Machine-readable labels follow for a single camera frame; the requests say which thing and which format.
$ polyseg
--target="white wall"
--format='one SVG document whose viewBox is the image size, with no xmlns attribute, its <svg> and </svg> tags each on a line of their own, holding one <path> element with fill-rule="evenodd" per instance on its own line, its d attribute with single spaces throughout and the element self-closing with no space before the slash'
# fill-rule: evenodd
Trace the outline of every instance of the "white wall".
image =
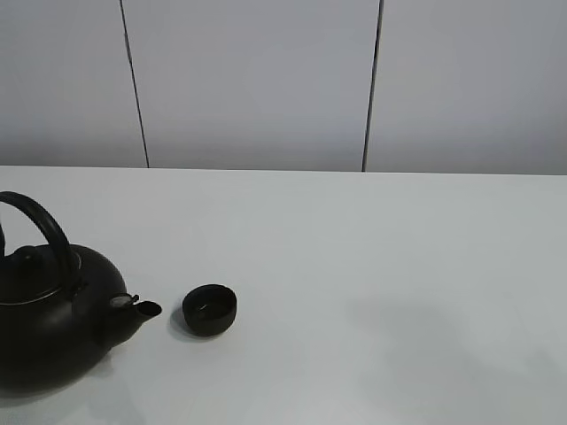
<svg viewBox="0 0 567 425">
<path fill-rule="evenodd" d="M 567 174 L 567 2 L 386 0 L 371 171 Z"/>
<path fill-rule="evenodd" d="M 152 166 L 360 170 L 378 0 L 126 0 Z"/>
<path fill-rule="evenodd" d="M 0 164 L 145 165 L 118 0 L 0 2 Z"/>
</svg>

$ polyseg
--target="teapot spout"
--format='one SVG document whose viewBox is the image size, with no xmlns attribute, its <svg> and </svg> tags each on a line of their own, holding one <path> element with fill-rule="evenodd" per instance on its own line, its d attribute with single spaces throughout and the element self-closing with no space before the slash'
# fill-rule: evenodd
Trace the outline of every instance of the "teapot spout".
<svg viewBox="0 0 567 425">
<path fill-rule="evenodd" d="M 152 301 L 112 309 L 104 320 L 101 344 L 110 349 L 128 341 L 142 324 L 160 313 L 161 307 Z"/>
</svg>

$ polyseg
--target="panel seam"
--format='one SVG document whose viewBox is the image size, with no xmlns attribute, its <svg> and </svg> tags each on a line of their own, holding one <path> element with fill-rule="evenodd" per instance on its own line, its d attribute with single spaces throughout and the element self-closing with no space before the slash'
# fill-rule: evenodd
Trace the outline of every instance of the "panel seam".
<svg viewBox="0 0 567 425">
<path fill-rule="evenodd" d="M 126 54 L 128 63 L 130 64 L 130 74 L 132 76 L 132 86 L 134 87 L 134 98 L 136 99 L 136 110 L 138 113 L 138 122 L 140 124 L 140 134 L 142 135 L 142 144 L 144 145 L 145 166 L 150 168 L 150 157 L 148 155 L 148 144 L 145 140 L 144 122 L 142 121 L 142 110 L 140 109 L 140 98 L 138 96 L 138 87 L 136 85 L 136 75 L 134 74 L 134 61 L 132 60 L 132 50 L 130 49 L 130 39 L 128 38 L 128 28 L 126 27 L 126 14 L 124 13 L 123 0 L 119 0 L 120 14 L 122 15 L 122 26 L 124 27 L 124 43 L 126 45 Z"/>
<path fill-rule="evenodd" d="M 364 151 L 362 153 L 362 169 L 366 173 L 366 167 L 369 160 L 369 139 L 370 127 L 372 125 L 372 110 L 374 107 L 374 91 L 376 88 L 376 74 L 378 64 L 378 54 L 380 51 L 380 36 L 382 35 L 382 16 L 384 14 L 384 0 L 378 2 L 378 16 L 376 23 L 376 40 L 374 41 L 374 57 L 372 59 L 372 75 L 370 77 L 370 93 L 369 93 L 369 108 L 366 115 L 366 131 L 364 132 Z"/>
</svg>

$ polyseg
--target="teapot handle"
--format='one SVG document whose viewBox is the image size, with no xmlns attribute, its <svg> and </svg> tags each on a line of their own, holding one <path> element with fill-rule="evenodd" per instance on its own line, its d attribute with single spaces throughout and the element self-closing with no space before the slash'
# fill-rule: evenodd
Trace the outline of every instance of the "teapot handle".
<svg viewBox="0 0 567 425">
<path fill-rule="evenodd" d="M 34 222 L 47 240 L 58 262 L 61 281 L 66 290 L 72 290 L 78 280 L 78 267 L 75 254 L 59 224 L 31 197 L 16 192 L 0 192 L 0 202 L 11 205 Z M 4 256 L 6 240 L 0 224 L 0 258 Z"/>
</svg>

